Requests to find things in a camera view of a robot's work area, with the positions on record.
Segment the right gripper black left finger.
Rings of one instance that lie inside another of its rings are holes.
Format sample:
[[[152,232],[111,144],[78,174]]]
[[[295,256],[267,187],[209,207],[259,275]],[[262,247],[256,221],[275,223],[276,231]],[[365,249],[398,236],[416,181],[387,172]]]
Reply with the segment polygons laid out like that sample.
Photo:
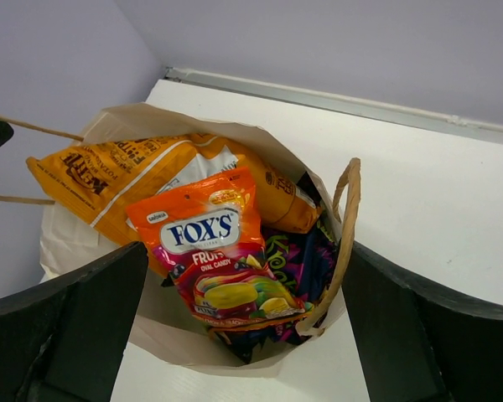
[[[125,245],[0,299],[0,401],[108,401],[148,268]]]

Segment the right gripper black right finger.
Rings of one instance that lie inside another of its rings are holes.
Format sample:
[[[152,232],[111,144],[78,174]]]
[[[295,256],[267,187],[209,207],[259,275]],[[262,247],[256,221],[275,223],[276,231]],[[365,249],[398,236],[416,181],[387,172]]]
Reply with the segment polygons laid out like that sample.
[[[372,401],[503,401],[503,306],[354,244],[342,291]]]

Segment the beige paper bag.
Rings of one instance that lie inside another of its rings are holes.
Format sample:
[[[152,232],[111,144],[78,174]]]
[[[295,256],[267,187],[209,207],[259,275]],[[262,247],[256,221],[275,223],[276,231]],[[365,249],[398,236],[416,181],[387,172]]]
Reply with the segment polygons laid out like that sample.
[[[173,282],[137,306],[129,340],[152,355],[206,374],[273,377],[291,347],[244,364],[229,351],[233,335],[291,322],[317,338],[328,326],[354,244],[358,158],[314,202],[296,184],[306,166],[267,131],[137,103],[102,110],[69,147],[26,163],[43,205],[67,209],[88,240],[139,246],[141,265]],[[321,214],[340,254],[330,285],[307,301],[275,276],[261,229],[307,234]]]

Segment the orange snack bar packet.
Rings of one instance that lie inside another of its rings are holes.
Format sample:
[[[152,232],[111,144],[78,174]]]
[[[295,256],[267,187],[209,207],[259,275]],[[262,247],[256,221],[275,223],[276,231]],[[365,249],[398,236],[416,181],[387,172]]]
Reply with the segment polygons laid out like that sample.
[[[44,213],[43,268],[73,271],[138,236],[125,208],[217,173],[247,167],[257,184],[262,223],[305,234],[322,211],[305,191],[251,148],[213,134],[103,142],[67,147],[27,160],[55,205]]]

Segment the purple snack bag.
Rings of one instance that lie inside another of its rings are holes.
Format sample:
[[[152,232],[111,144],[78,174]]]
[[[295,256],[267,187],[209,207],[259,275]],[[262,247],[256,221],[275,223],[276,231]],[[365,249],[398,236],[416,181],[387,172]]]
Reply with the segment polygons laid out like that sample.
[[[216,250],[159,255],[193,317],[243,363],[267,340],[299,345],[295,326],[319,304],[337,257],[328,215],[306,233],[265,225],[259,240],[245,238]]]

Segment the orange red candy packet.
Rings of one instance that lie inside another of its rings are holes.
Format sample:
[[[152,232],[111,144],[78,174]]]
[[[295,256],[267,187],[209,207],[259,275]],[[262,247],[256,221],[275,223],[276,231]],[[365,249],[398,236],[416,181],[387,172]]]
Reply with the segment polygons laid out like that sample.
[[[313,309],[270,269],[256,197],[255,180],[241,167],[126,208],[192,315],[212,327],[304,317]]]

